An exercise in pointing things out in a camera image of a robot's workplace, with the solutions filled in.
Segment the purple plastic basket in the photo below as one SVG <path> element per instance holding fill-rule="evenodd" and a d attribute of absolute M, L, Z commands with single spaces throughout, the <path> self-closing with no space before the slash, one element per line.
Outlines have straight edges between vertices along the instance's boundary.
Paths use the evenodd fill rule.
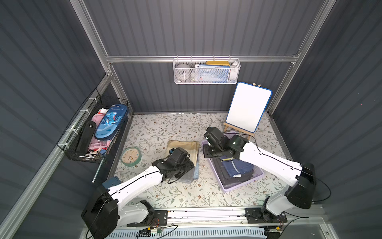
<path fill-rule="evenodd" d="M 216 127 L 208 127 L 204 137 L 203 155 L 210 163 L 222 191 L 231 191 L 264 176 L 262 169 L 239 159 L 244 152 L 243 146 L 249 142 L 241 134 L 224 134 Z"/>

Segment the dark grey checked pillowcase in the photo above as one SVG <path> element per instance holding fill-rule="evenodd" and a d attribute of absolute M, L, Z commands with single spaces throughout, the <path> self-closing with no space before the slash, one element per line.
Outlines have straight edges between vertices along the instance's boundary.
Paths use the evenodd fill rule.
<path fill-rule="evenodd" d="M 218 178 L 224 189 L 234 187 L 240 183 L 244 183 L 253 178 L 253 171 L 245 173 L 244 175 L 237 178 L 234 178 L 234 177 L 231 178 L 227 170 L 223 166 L 222 161 L 220 161 L 219 159 L 214 159 L 214 158 L 211 161 L 213 163 L 214 169 L 216 173 L 218 174 Z"/>

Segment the navy blue pillowcase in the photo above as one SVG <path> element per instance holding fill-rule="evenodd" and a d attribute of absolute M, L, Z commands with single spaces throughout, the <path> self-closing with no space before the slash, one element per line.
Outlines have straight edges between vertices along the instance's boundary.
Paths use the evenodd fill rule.
<path fill-rule="evenodd" d="M 231 178 L 237 178 L 245 173 L 254 171 L 254 165 L 238 159 L 222 161 L 222 164 Z"/>

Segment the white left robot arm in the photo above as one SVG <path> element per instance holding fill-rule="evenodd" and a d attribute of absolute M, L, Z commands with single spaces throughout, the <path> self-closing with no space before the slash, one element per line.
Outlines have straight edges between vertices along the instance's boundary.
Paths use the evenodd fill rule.
<path fill-rule="evenodd" d="M 88 228 L 86 237 L 104 239 L 121 226 L 159 226 L 162 218 L 156 216 L 146 200 L 135 205 L 129 202 L 153 186 L 179 180 L 194 167 L 190 154 L 177 147 L 128 181 L 109 188 L 98 187 L 81 214 Z"/>

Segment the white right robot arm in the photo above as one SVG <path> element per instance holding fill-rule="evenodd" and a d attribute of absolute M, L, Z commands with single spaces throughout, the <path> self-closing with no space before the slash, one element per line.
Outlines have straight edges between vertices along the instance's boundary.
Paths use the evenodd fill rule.
<path fill-rule="evenodd" d="M 287 210 L 311 208 L 317 184 L 312 164 L 302 165 L 281 158 L 239 134 L 228 137 L 216 127 L 208 127 L 204 138 L 207 140 L 203 146 L 205 158 L 238 159 L 276 176 L 286 184 L 283 190 L 265 199 L 256 218 L 266 223 L 274 220 L 283 222 Z"/>

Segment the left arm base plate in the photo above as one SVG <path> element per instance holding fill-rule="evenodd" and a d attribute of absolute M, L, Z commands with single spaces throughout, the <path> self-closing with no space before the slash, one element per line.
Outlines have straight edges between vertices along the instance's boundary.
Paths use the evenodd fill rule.
<path fill-rule="evenodd" d="M 167 210 L 154 210 L 149 212 L 142 224 L 148 227 L 164 227 L 167 226 L 168 221 Z"/>

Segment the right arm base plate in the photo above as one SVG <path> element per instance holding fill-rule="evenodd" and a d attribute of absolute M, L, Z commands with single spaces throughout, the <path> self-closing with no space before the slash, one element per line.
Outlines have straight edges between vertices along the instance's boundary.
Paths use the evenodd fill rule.
<path fill-rule="evenodd" d="M 287 217 L 284 212 L 275 216 L 267 210 L 262 210 L 260 207 L 245 208 L 244 211 L 244 216 L 249 224 L 278 223 L 283 225 L 287 223 Z"/>

